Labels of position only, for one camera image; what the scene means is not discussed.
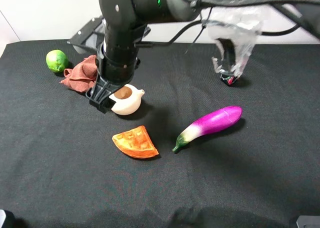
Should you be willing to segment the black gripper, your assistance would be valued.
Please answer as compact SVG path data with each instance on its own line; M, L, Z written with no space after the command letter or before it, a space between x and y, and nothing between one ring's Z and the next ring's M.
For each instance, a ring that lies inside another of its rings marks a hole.
M143 24L123 31L108 23L105 25L101 48L104 61L99 69L101 76L96 78L93 87L86 92L89 103L97 106L102 113L106 113L115 104L110 96L133 78L139 52L136 43L142 40L146 27Z

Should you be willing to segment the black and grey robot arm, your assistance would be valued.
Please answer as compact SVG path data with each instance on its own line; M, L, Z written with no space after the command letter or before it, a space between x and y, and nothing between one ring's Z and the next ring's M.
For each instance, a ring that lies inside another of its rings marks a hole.
M106 20L104 40L97 50L98 75L87 91L89 103L105 113L109 97L129 83L139 66L140 48L154 42L143 41L149 24L187 22L198 24L197 16L206 8L240 8L271 5L308 31L320 35L320 0L98 0Z

